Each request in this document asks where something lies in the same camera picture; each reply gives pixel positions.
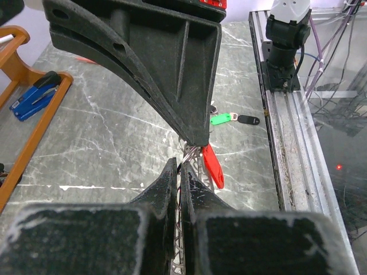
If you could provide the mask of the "wooden three-tier shelf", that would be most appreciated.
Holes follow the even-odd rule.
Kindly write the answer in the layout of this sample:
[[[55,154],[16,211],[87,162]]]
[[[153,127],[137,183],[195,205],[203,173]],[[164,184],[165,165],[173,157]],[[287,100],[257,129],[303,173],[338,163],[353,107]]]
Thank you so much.
[[[28,138],[9,172],[1,172],[5,180],[1,185],[1,211],[4,210],[23,172],[29,164],[50,122],[56,114],[73,77],[66,72],[42,72],[28,66],[19,57],[17,49],[30,41],[29,33],[20,26],[2,26],[1,38],[12,39],[1,50],[1,70],[10,79],[10,84],[1,93],[3,107],[19,86],[29,89],[9,109],[20,121],[24,121],[44,109],[38,124]]]

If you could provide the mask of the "metal disc with keyrings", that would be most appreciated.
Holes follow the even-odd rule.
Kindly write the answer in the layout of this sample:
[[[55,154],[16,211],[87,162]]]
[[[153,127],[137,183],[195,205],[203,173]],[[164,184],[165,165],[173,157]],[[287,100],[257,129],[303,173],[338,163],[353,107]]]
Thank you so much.
[[[183,153],[183,158],[188,156],[186,160],[189,162],[194,171],[196,172],[199,180],[206,186],[214,191],[213,180],[210,173],[207,172],[203,153],[201,148],[196,148],[187,145],[187,142],[183,141],[180,137],[178,138],[179,147]],[[177,196],[176,196],[176,210],[175,210],[175,232],[174,232],[174,258],[171,261],[170,274],[186,274],[185,269],[185,253],[184,253],[184,242],[183,242],[183,231],[182,231],[182,215],[181,215],[181,177],[180,172],[177,176]]]

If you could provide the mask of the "aluminium mounting rail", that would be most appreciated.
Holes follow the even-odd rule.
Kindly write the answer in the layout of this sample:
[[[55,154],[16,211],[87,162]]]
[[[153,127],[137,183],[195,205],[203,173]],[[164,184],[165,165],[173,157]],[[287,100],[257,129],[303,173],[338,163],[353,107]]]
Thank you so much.
[[[260,92],[268,111],[266,125],[280,208],[285,211],[318,212],[328,216],[341,234],[352,273],[358,274],[305,93],[302,89],[291,93],[271,92],[266,83],[263,47],[269,43],[265,33],[269,14],[266,10],[250,12],[249,27]]]

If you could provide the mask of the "green key tag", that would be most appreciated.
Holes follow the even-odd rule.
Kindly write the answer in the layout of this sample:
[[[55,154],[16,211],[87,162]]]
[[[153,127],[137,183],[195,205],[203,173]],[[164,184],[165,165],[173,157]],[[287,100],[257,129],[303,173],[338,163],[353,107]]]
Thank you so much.
[[[231,120],[232,120],[232,117],[230,113],[222,113],[220,115],[213,116],[210,119],[210,123],[211,125],[220,125],[220,124],[227,123]]]

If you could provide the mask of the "black key tag upper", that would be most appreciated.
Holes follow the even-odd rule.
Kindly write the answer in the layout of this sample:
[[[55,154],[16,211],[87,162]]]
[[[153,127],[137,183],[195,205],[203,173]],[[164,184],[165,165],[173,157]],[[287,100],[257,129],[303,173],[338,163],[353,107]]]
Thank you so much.
[[[217,107],[214,105],[214,101],[211,101],[210,114],[215,115],[218,113]]]

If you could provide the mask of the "red key tag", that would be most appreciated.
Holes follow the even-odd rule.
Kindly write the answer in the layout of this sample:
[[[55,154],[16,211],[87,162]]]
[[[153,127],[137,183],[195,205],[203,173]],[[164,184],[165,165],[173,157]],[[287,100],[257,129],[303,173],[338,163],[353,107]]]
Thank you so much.
[[[202,149],[204,165],[217,188],[224,188],[224,174],[216,154],[210,144]]]

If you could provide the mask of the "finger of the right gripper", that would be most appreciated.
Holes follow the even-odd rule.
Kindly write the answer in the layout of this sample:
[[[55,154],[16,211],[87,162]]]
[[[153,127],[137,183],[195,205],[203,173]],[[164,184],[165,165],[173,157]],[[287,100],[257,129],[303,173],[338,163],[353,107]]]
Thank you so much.
[[[43,1],[51,25],[98,44],[158,88],[191,146],[209,141],[221,1]]]
[[[168,101],[153,84],[134,74],[112,54],[91,40],[58,25],[51,25],[49,31],[55,48],[90,59],[120,77],[159,113],[179,137],[186,140],[176,115],[169,112]]]

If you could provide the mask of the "blue stapler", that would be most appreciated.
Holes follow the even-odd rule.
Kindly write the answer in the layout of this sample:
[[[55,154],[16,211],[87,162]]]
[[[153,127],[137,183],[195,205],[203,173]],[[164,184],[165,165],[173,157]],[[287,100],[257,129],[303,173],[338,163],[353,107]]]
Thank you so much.
[[[39,78],[9,109],[19,121],[27,120],[48,106],[61,80],[59,74],[49,71]]]

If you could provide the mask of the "orange pencil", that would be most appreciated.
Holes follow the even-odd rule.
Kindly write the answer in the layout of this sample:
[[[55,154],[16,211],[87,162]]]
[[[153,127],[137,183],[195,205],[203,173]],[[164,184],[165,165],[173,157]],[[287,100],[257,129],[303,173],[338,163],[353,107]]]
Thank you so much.
[[[96,64],[96,62],[94,62],[90,59],[84,58],[84,57],[75,57],[75,59],[77,59],[78,61],[81,61],[81,62],[89,63],[89,64]]]

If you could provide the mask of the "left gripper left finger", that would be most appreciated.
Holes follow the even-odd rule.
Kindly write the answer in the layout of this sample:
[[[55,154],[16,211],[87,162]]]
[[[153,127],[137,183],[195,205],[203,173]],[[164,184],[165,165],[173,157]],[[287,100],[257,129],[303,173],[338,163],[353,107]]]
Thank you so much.
[[[34,204],[1,244],[2,274],[169,274],[177,162],[128,203]]]

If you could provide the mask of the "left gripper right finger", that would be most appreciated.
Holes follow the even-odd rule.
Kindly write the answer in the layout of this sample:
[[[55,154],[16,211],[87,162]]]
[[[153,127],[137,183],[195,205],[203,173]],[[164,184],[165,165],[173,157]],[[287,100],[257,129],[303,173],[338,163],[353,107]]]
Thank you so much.
[[[240,211],[181,167],[187,274],[357,274],[337,228],[310,212]]]

